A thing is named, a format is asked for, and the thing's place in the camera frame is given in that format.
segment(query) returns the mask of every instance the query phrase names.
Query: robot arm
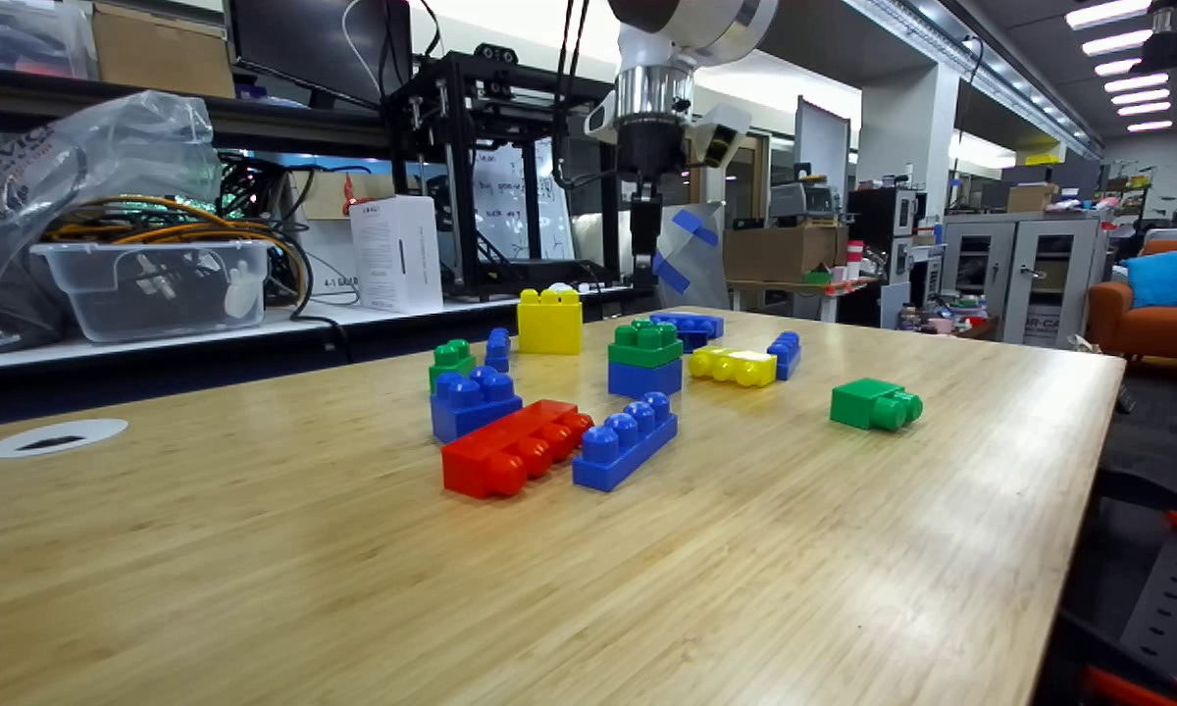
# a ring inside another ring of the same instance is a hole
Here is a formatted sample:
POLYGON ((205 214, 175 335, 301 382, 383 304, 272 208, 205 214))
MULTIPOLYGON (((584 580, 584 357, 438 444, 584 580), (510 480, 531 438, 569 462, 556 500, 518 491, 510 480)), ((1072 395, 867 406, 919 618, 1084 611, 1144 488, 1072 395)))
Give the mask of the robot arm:
POLYGON ((685 168, 695 66, 746 58, 778 19, 778 0, 612 0, 612 11, 622 25, 622 66, 597 121, 614 130, 618 176, 635 180, 630 245, 651 250, 661 229, 658 180, 685 168))

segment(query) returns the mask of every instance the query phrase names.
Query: plastic container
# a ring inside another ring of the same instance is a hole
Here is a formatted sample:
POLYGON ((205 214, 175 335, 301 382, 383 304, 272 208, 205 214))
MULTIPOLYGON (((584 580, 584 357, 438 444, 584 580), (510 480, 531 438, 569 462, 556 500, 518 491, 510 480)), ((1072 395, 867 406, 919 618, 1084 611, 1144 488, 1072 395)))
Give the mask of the plastic container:
POLYGON ((248 331, 263 322, 267 245, 38 245, 87 340, 248 331))
POLYGON ((661 208, 661 237, 656 255, 661 306, 729 306, 718 221, 722 208, 709 203, 661 208))

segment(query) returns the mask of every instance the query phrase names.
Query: monitor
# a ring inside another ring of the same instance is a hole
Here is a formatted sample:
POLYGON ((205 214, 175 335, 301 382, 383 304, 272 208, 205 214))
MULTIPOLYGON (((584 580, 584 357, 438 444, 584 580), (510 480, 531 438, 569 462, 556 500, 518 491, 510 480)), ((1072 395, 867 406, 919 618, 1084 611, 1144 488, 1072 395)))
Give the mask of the monitor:
POLYGON ((379 106, 412 76, 406 0, 233 0, 235 62, 379 106))

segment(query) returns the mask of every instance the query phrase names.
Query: plastic bag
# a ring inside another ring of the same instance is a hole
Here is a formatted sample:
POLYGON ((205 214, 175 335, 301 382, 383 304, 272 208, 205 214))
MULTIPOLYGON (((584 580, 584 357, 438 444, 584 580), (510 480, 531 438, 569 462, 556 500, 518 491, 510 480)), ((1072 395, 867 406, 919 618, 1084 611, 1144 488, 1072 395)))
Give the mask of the plastic bag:
POLYGON ((89 80, 89 3, 0 0, 0 70, 89 80))
POLYGON ((123 193, 210 200, 221 160, 201 100, 128 96, 0 144, 0 351, 61 335, 29 249, 76 203, 123 193))

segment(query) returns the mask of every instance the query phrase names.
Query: orange chair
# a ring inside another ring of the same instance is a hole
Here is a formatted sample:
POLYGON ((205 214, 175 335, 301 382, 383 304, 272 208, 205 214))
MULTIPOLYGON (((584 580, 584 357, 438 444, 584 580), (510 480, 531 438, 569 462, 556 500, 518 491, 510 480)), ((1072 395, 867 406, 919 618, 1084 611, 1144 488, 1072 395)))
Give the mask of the orange chair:
MULTIPOLYGON (((1177 250, 1177 231, 1156 231, 1141 245, 1141 255, 1177 250)), ((1092 340, 1105 353, 1177 357, 1177 306, 1135 306, 1127 283, 1100 283, 1092 291, 1092 340)))

